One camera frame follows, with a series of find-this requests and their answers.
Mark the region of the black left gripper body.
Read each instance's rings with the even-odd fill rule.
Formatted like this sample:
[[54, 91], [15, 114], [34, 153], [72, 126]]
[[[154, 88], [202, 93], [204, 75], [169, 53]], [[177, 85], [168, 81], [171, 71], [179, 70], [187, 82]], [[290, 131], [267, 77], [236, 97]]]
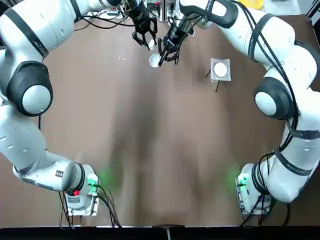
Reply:
[[142, 0], [126, 0], [125, 9], [136, 30], [150, 30], [150, 16]]

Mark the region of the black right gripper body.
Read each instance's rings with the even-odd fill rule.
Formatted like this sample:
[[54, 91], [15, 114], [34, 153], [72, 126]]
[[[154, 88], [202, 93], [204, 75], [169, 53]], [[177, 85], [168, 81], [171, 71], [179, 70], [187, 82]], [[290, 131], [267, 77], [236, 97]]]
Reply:
[[189, 33], [192, 21], [174, 21], [163, 37], [164, 50], [177, 50], [186, 34]]

